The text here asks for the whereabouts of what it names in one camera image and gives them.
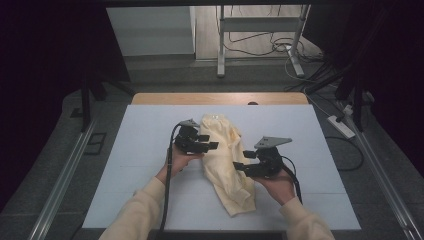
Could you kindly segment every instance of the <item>wall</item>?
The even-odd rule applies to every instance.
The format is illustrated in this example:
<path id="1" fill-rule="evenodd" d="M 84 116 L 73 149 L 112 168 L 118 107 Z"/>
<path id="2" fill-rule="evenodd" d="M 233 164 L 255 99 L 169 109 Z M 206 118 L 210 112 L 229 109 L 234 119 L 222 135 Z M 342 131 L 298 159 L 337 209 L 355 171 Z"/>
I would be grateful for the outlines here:
<path id="1" fill-rule="evenodd" d="M 123 56 L 193 54 L 194 7 L 108 8 Z"/>

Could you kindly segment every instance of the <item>power strip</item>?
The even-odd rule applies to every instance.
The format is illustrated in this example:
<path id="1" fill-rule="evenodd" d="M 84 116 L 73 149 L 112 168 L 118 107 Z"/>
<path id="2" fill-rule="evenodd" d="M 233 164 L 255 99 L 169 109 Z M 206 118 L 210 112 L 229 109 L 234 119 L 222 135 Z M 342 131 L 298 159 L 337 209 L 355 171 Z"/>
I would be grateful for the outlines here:
<path id="1" fill-rule="evenodd" d="M 339 130 L 339 132 L 343 134 L 345 138 L 347 139 L 353 138 L 355 136 L 355 133 L 352 132 L 352 130 L 350 130 L 343 122 L 337 122 L 336 119 L 337 119 L 336 116 L 331 116 L 327 118 L 327 120 L 331 123 L 331 125 L 333 125 L 337 130 Z"/>

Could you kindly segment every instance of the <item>aluminum rail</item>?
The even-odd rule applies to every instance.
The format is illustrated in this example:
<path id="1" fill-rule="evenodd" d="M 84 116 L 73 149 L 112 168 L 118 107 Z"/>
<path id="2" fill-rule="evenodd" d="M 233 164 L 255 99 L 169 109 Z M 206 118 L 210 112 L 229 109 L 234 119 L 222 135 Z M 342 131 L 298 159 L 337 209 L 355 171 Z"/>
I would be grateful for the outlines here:
<path id="1" fill-rule="evenodd" d="M 97 119 L 100 115 L 100 110 L 101 106 L 95 112 L 90 124 L 87 127 L 87 130 L 79 135 L 78 140 L 72 149 L 72 152 L 69 155 L 64 167 L 62 168 L 53 190 L 51 191 L 49 198 L 44 204 L 44 207 L 41 210 L 41 213 L 38 216 L 38 219 L 28 239 L 42 240 L 46 237 L 53 219 L 56 216 L 57 210 L 62 203 L 66 190 L 68 189 L 69 183 L 71 182 L 72 176 L 74 175 L 75 169 L 78 166 L 79 160 L 84 153 L 85 146 L 87 145 L 87 142 L 90 139 L 90 135 L 96 126 Z"/>
<path id="2" fill-rule="evenodd" d="M 360 147 L 364 151 L 364 155 L 368 159 L 369 167 L 374 173 L 375 178 L 377 179 L 378 184 L 380 185 L 383 194 L 385 195 L 387 202 L 392 208 L 393 213 L 395 214 L 402 230 L 404 231 L 407 239 L 409 240 L 423 240 L 423 235 L 417 227 L 417 224 L 411 215 L 408 207 L 403 201 L 402 197 L 399 195 L 395 186 L 390 181 L 389 176 L 387 175 L 384 167 L 381 165 L 378 160 L 377 155 L 372 149 L 370 143 L 368 142 L 367 137 L 363 132 L 360 132 L 356 125 L 353 122 L 351 116 L 346 115 L 347 125 L 355 132 L 357 140 L 360 144 Z"/>

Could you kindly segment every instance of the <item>white table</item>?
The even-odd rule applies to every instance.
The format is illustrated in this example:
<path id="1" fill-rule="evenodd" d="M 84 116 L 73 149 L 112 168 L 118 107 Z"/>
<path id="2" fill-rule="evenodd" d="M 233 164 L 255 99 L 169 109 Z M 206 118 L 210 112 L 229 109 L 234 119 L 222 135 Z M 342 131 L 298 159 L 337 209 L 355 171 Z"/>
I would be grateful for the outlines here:
<path id="1" fill-rule="evenodd" d="M 304 205 L 333 230 L 357 230 L 359 223 L 337 172 L 313 107 L 299 105 L 130 105 L 105 167 L 84 228 L 106 228 L 134 190 L 142 188 L 165 161 L 172 128 L 205 113 L 225 114 L 239 128 L 246 150 L 262 136 L 290 137 L 278 146 L 292 159 Z M 279 205 L 256 184 L 256 208 L 229 217 L 204 177 L 200 160 L 171 181 L 165 229 L 171 231 L 282 231 L 287 225 Z"/>

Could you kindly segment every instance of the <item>person's left hand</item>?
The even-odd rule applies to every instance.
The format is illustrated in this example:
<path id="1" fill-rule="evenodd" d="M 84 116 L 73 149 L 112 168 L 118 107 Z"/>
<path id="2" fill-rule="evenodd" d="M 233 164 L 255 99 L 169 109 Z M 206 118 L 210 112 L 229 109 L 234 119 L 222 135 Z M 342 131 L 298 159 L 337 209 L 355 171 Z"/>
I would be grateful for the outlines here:
<path id="1" fill-rule="evenodd" d="M 174 177 L 179 173 L 188 163 L 193 159 L 203 158 L 203 153 L 184 153 L 178 149 L 175 144 L 172 145 L 172 170 L 171 177 Z M 165 184 L 166 181 L 166 172 L 167 172 L 168 161 L 165 161 L 165 165 L 156 175 L 156 178 Z"/>

